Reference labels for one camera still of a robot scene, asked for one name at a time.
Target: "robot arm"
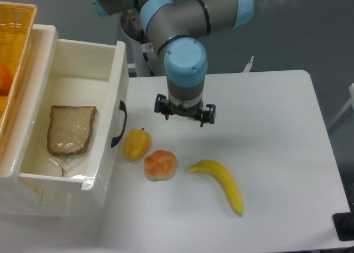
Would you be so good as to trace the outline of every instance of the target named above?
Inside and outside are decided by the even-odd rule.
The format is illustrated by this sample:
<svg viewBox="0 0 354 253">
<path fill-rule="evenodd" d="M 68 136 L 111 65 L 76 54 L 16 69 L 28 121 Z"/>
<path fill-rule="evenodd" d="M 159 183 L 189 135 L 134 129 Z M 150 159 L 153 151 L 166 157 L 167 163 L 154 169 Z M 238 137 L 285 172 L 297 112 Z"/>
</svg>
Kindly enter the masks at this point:
<svg viewBox="0 0 354 253">
<path fill-rule="evenodd" d="M 97 0 L 107 13 L 135 7 L 136 0 Z M 204 123 L 214 123 L 215 105 L 202 105 L 208 63 L 204 47 L 196 38 L 248 22 L 253 0 L 193 0 L 175 5 L 172 0 L 138 0 L 140 21 L 167 74 L 168 99 L 157 95 L 155 112 L 166 119 L 178 114 Z"/>
</svg>

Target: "gray floor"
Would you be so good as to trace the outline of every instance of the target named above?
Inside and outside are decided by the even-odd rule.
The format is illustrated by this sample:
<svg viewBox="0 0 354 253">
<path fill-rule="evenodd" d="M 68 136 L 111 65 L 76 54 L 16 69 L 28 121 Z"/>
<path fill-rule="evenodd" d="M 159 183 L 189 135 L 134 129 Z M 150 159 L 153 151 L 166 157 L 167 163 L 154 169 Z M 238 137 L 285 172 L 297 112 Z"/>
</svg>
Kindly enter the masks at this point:
<svg viewBox="0 0 354 253">
<path fill-rule="evenodd" d="M 2 0 L 38 5 L 37 24 L 53 24 L 60 38 L 105 44 L 129 41 L 119 15 L 100 18 L 90 0 Z M 180 3 L 187 0 L 175 0 Z M 302 69 L 311 74 L 325 123 L 349 99 L 354 83 L 354 0 L 256 0 L 252 21 L 200 39 L 209 73 Z M 128 46 L 128 62 L 133 62 Z M 354 182 L 354 116 L 330 138 L 347 188 Z"/>
</svg>

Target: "yellow bell pepper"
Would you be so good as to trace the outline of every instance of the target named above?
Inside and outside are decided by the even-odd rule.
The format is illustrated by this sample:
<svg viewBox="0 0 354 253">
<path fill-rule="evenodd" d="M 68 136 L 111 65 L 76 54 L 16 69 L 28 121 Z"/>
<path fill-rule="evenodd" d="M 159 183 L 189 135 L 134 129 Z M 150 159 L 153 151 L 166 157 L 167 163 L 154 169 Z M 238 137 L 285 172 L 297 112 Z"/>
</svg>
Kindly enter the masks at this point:
<svg viewBox="0 0 354 253">
<path fill-rule="evenodd" d="M 144 128 L 141 130 L 131 129 L 126 143 L 124 144 L 123 153 L 132 160 L 140 159 L 151 146 L 151 136 Z"/>
</svg>

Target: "blue joint cap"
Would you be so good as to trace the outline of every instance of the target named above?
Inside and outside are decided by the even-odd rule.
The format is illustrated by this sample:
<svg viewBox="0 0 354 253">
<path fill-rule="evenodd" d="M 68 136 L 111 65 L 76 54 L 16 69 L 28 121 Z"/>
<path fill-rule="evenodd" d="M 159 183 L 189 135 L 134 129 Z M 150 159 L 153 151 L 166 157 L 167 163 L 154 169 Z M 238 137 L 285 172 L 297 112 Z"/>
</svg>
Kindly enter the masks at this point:
<svg viewBox="0 0 354 253">
<path fill-rule="evenodd" d="M 98 3 L 97 0 L 91 0 L 93 3 L 93 6 L 95 7 L 95 10 L 97 12 L 97 14 L 100 17 L 108 17 L 110 16 L 109 14 L 107 14 L 107 12 L 105 10 L 103 10 L 102 6 Z"/>
<path fill-rule="evenodd" d="M 184 88 L 199 85 L 208 71 L 206 51 L 193 38 L 180 38 L 170 43 L 164 65 L 168 77 Z"/>
<path fill-rule="evenodd" d="M 245 24 L 252 19 L 254 13 L 253 0 L 238 0 L 237 17 L 233 28 Z"/>
<path fill-rule="evenodd" d="M 164 5 L 173 3 L 172 0 L 148 0 L 140 10 L 140 22 L 143 25 L 145 34 L 148 25 L 154 14 Z"/>
</svg>

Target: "bread slice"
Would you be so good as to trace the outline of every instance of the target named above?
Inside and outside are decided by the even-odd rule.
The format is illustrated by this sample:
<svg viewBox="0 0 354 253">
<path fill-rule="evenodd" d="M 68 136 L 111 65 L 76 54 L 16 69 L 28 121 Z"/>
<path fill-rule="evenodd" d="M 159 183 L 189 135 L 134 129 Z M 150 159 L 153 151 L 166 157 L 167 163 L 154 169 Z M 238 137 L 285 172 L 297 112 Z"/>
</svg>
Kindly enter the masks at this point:
<svg viewBox="0 0 354 253">
<path fill-rule="evenodd" d="M 51 106 L 47 148 L 52 155 L 83 154 L 89 148 L 96 107 Z"/>
</svg>

